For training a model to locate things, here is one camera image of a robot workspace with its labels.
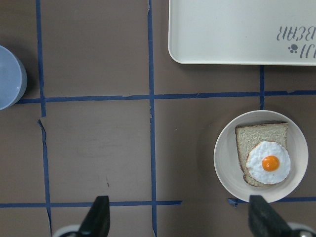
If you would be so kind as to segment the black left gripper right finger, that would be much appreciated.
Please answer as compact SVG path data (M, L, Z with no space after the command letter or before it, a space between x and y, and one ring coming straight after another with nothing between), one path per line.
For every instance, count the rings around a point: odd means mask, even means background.
M291 228L262 196L251 195L248 225L254 237L289 237Z

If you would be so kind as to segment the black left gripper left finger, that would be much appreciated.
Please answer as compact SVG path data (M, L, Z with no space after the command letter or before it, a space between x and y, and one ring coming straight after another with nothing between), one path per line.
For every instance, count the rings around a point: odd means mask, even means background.
M84 218L80 237L107 237L110 230L110 202L108 196L98 196Z

